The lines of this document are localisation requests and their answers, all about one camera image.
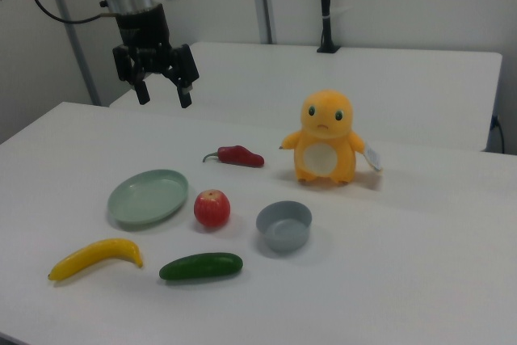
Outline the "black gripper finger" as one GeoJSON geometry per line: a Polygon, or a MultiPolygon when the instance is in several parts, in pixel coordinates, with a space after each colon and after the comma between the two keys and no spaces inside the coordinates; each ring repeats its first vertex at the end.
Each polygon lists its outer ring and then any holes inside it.
{"type": "Polygon", "coordinates": [[[191,106],[191,91],[193,83],[200,75],[191,53],[191,48],[183,44],[166,51],[166,69],[163,74],[176,86],[181,108],[191,106]]]}
{"type": "Polygon", "coordinates": [[[113,48],[112,54],[119,80],[127,82],[135,90],[140,105],[147,104],[150,97],[144,81],[146,72],[140,60],[133,60],[129,48],[123,45],[113,48]]]}

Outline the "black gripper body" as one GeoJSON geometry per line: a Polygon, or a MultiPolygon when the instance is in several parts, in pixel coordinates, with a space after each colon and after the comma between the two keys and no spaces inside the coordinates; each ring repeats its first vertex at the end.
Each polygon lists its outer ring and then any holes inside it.
{"type": "Polygon", "coordinates": [[[140,60],[146,73],[163,73],[166,51],[171,48],[169,28],[162,5],[145,11],[116,16],[123,46],[133,60],[140,60]]]}

